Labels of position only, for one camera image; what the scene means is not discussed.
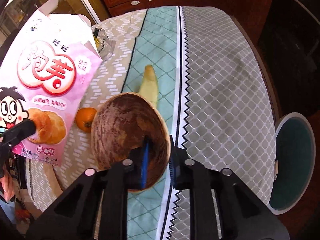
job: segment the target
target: cartoon character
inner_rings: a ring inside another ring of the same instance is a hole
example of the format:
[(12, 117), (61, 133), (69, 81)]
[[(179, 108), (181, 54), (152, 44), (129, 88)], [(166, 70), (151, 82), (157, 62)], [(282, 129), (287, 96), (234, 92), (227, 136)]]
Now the cartoon character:
[(21, 100), (26, 101), (17, 91), (17, 87), (0, 88), (0, 133), (28, 118), (29, 114), (23, 109)]

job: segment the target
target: orange fruit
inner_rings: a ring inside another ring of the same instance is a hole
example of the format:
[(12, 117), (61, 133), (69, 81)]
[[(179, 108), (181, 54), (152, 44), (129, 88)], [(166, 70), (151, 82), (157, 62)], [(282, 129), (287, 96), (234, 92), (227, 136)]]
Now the orange fruit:
[(80, 108), (76, 114), (75, 122), (79, 129), (91, 132), (91, 124), (97, 110), (92, 107)]

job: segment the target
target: trash can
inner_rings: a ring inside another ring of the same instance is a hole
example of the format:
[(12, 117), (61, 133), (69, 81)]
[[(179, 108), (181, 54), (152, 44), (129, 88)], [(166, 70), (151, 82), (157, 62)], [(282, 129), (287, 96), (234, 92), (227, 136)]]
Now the trash can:
[(268, 208), (275, 215), (290, 210), (302, 197), (310, 182), (316, 159), (316, 142), (308, 120), (290, 113), (276, 124), (276, 161)]

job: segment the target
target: human hand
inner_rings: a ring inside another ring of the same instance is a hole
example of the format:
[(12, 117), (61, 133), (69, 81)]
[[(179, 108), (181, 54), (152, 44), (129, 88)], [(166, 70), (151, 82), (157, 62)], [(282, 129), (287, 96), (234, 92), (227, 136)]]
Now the human hand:
[(3, 166), (3, 170), (4, 176), (0, 179), (0, 183), (4, 190), (4, 199), (8, 202), (14, 196), (13, 180), (5, 165)]

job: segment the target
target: black zigzag line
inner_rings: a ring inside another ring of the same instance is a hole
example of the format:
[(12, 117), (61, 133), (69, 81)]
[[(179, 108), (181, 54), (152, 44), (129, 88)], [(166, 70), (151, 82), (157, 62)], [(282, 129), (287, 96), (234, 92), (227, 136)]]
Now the black zigzag line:
[(172, 227), (174, 226), (173, 221), (174, 221), (175, 219), (177, 219), (177, 217), (175, 216), (175, 214), (178, 213), (178, 212), (176, 211), (176, 208), (178, 207), (177, 202), (180, 200), (180, 197), (178, 196), (179, 193), (181, 193), (181, 190), (179, 190), (179, 191), (175, 194), (176, 197), (177, 197), (177, 200), (173, 202), (174, 205), (175, 205), (175, 207), (173, 208), (174, 213), (171, 214), (171, 215), (173, 216), (173, 219), (170, 220), (171, 226), (169, 226), (169, 229), (170, 229), (170, 231), (168, 232), (168, 235), (169, 235), (169, 236), (166, 237), (168, 240), (169, 240), (169, 237), (172, 237), (172, 235), (171, 235), (171, 233), (173, 232)]
[(189, 70), (190, 70), (190, 68), (189, 68), (189, 61), (188, 61), (188, 59), (189, 59), (189, 56), (188, 56), (188, 53), (190, 52), (189, 51), (189, 47), (188, 47), (188, 43), (187, 43), (187, 37), (188, 37), (188, 35), (187, 35), (187, 29), (186, 29), (186, 20), (185, 20), (185, 16), (184, 16), (184, 8), (182, 7), (182, 11), (183, 11), (183, 28), (184, 28), (184, 32), (185, 32), (185, 46), (186, 46), (186, 53), (185, 53), (185, 56), (186, 56), (186, 62), (187, 62), (187, 64), (186, 64), (186, 68), (187, 68), (187, 70), (186, 70), (186, 72), (187, 72), (187, 75), (185, 76), (186, 78), (187, 78), (187, 81), (186, 81), (186, 84), (187, 84), (187, 87), (186, 87), (186, 89), (185, 89), (185, 91), (187, 92), (187, 94), (185, 95), (185, 99), (186, 99), (186, 102), (185, 102), (185, 106), (186, 106), (186, 109), (184, 110), (184, 112), (186, 113), (186, 117), (185, 118), (183, 118), (183, 120), (186, 122), (186, 124), (182, 127), (186, 132), (182, 135), (182, 137), (184, 138), (184, 142), (182, 143), (182, 146), (185, 148), (185, 149), (187, 149), (186, 147), (185, 147), (185, 143), (188, 141), (187, 140), (187, 138), (186, 138), (186, 134), (188, 133), (188, 131), (187, 131), (187, 129), (186, 129), (186, 126), (189, 124), (189, 122), (187, 121), (187, 118), (189, 117), (189, 114), (187, 113), (187, 111), (190, 109), (190, 107), (188, 106), (188, 103), (190, 102), (190, 99), (188, 98), (188, 96), (190, 95), (190, 92), (188, 91), (188, 88), (190, 87), (190, 85), (189, 85), (189, 80), (190, 80), (190, 78), (188, 77), (189, 75), (190, 75), (190, 73), (189, 73)]

